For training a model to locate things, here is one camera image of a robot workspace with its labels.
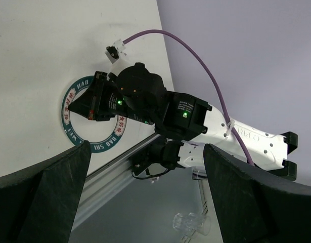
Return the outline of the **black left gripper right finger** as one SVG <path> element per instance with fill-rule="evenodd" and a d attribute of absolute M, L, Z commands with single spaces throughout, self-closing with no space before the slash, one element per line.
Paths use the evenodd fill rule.
<path fill-rule="evenodd" d="M 203 151 L 224 242 L 311 242 L 311 186 L 273 175 L 212 144 Z"/>

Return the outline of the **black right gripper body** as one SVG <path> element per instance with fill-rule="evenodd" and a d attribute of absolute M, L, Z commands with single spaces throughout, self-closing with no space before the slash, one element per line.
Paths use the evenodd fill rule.
<path fill-rule="evenodd" d="M 113 115 L 161 126 L 168 108 L 168 92 L 160 75 L 137 62 L 118 75 L 95 73 L 94 120 Z"/>

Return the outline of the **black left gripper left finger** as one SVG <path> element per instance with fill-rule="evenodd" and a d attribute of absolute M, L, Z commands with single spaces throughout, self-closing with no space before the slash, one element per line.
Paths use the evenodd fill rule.
<path fill-rule="evenodd" d="M 84 141 L 0 177 L 0 242 L 68 242 L 91 155 Z"/>

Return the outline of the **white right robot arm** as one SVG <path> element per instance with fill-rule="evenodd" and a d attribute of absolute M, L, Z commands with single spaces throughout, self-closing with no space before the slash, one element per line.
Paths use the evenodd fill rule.
<path fill-rule="evenodd" d="M 139 179 L 151 164 L 166 173 L 176 168 L 204 171 L 204 148 L 212 144 L 229 155 L 296 179 L 296 164 L 288 155 L 298 147 L 293 132 L 270 134 L 226 118 L 217 108 L 195 96 L 168 91 L 161 76 L 136 63 L 118 74 L 97 71 L 85 92 L 68 105 L 70 112 L 105 122 L 118 117 L 153 125 L 161 139 L 132 159 L 132 175 Z"/>

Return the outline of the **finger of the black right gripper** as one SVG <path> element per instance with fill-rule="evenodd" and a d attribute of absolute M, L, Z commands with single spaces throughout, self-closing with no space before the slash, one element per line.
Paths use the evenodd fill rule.
<path fill-rule="evenodd" d="M 95 119 L 95 108 L 97 100 L 95 91 L 95 85 L 90 85 L 81 96 L 70 103 L 68 109 L 71 112 L 79 114 L 86 119 Z"/>

